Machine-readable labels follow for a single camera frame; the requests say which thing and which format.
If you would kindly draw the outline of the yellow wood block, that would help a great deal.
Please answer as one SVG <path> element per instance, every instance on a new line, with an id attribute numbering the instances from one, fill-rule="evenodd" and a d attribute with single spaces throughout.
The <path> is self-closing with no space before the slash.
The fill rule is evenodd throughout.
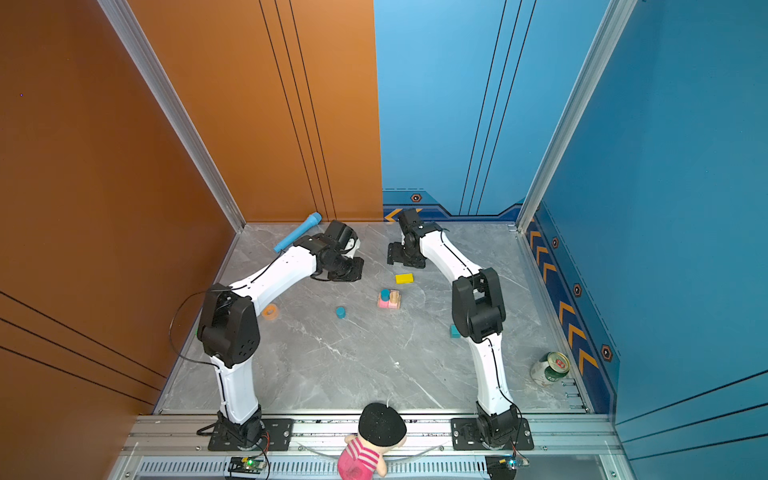
<path id="1" fill-rule="evenodd" d="M 397 274 L 395 276 L 395 282 L 398 285 L 411 284 L 411 283 L 414 282 L 414 275 L 411 274 L 411 273 L 408 273 L 408 274 Z"/>

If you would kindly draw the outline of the dark pink wood block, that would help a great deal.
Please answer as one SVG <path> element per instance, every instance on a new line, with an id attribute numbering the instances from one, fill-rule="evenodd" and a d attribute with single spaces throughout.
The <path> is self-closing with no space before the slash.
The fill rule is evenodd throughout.
<path id="1" fill-rule="evenodd" d="M 383 301 L 381 299 L 381 297 L 380 297 L 380 292 L 379 292 L 378 301 L 377 301 L 377 305 L 378 305 L 379 308 L 382 308 L 382 309 L 399 309 L 401 307 L 401 301 L 399 303 L 390 303 L 389 301 L 388 302 Z"/>

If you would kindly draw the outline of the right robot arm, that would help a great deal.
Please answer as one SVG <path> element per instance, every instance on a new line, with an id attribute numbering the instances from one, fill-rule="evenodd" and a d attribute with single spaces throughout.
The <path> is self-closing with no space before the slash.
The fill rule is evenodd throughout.
<path id="1" fill-rule="evenodd" d="M 402 239 L 388 247 L 387 262 L 423 269 L 432 262 L 451 283 L 453 324 L 471 348 L 478 382 L 477 425 L 481 440 L 501 449 L 518 433 L 522 414 L 512 400 L 502 360 L 506 307 L 498 273 L 464 255 L 446 230 L 425 222 L 417 210 L 397 215 Z"/>

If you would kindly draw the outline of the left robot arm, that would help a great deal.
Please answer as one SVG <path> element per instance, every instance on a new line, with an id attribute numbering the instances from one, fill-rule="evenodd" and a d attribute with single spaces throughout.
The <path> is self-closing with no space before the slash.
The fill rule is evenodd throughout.
<path id="1" fill-rule="evenodd" d="M 216 373 L 220 407 L 211 450 L 266 446 L 261 405 L 253 382 L 253 357 L 261 342 L 258 316 L 294 284 L 327 275 L 331 282 L 356 282 L 364 260 L 356 255 L 357 233 L 338 220 L 326 230 L 303 235 L 281 249 L 254 274 L 205 293 L 197 338 Z"/>

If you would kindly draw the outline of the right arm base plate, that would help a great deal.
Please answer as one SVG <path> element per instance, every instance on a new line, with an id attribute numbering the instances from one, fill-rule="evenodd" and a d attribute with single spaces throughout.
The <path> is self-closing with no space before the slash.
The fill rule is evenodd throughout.
<path id="1" fill-rule="evenodd" d="M 475 418 L 452 418 L 451 435 L 452 446 L 456 451 L 469 450 L 516 450 L 533 451 L 535 444 L 533 434 L 527 419 L 522 419 L 521 427 L 514 430 L 513 434 L 503 445 L 491 446 L 482 439 L 480 429 Z"/>

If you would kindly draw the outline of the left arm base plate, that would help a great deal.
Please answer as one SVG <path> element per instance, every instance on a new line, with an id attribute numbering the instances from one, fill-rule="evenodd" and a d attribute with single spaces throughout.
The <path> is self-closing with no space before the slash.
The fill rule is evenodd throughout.
<path id="1" fill-rule="evenodd" d="M 209 451 L 284 452 L 289 449 L 294 421 L 290 418 L 267 418 L 253 422 L 247 433 L 226 425 L 219 419 L 213 426 Z"/>

